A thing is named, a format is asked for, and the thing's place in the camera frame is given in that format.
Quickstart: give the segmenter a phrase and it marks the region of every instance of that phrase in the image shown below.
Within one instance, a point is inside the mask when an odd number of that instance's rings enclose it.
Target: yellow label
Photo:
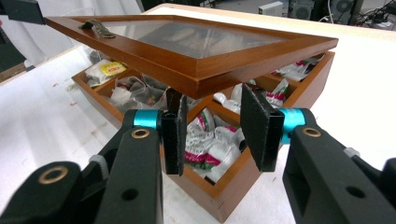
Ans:
[[[112,63],[105,63],[102,64],[99,69],[105,74],[107,77],[114,76],[116,74],[119,74],[123,71],[126,70],[124,65],[118,62],[112,62]]]

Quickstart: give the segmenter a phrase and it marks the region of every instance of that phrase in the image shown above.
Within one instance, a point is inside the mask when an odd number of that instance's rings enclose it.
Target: glass lid panel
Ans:
[[[104,21],[112,33],[195,59],[287,40],[184,21]]]

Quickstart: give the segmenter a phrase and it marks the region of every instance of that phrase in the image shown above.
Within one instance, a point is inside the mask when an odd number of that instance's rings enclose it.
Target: white table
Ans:
[[[378,169],[396,157],[396,33],[178,5],[148,13],[340,38],[325,90],[312,107],[318,124]],[[33,170],[52,161],[83,168],[117,131],[70,78],[89,65],[73,49],[0,86],[0,211]],[[294,222],[281,180],[287,153],[282,147],[276,171],[260,176],[226,223]],[[165,223],[218,223],[166,176],[163,193]]]

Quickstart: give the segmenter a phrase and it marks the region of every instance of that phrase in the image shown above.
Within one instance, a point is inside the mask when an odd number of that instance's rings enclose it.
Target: wooden box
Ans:
[[[208,108],[212,114],[217,114],[225,121],[238,125],[239,116],[213,101],[213,93],[227,92],[227,89],[229,90],[233,85],[252,78],[265,90],[272,91],[283,79],[271,75],[272,71],[324,53],[321,61],[303,81],[289,80],[287,100],[283,105],[284,107],[311,107],[323,91],[332,66],[334,53],[327,50],[334,48],[337,44],[337,40],[333,38],[268,31],[175,16],[96,17],[96,19],[101,21],[176,20],[199,23],[208,27],[225,27],[237,30],[237,32],[247,32],[248,35],[261,33],[288,39],[280,43],[194,58],[169,49],[161,49],[158,46],[153,47],[147,43],[127,39],[124,36],[117,35],[118,41],[115,41],[115,39],[100,38],[94,31],[78,29],[77,27],[87,18],[47,18],[48,25],[53,28],[94,49],[101,50],[116,61],[125,63],[128,69],[119,77],[146,74],[192,98],[203,98],[201,103],[189,112],[188,122],[192,121],[204,108]],[[116,127],[120,127],[123,119],[122,113],[103,97],[111,95],[115,80],[112,79],[92,89],[87,85],[88,79],[84,71],[75,75],[73,79],[88,100]],[[187,165],[183,176],[170,175],[170,177],[213,217],[224,222],[260,174],[249,149],[246,149],[215,185],[201,178]]]

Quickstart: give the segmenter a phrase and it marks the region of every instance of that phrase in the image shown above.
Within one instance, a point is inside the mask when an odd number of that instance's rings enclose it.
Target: teal clamp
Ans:
[[[305,117],[299,108],[279,108],[279,111],[285,115],[280,143],[283,145],[290,144],[291,133],[295,127],[305,125]]]
[[[134,114],[134,126],[157,129],[159,110],[137,110]]]

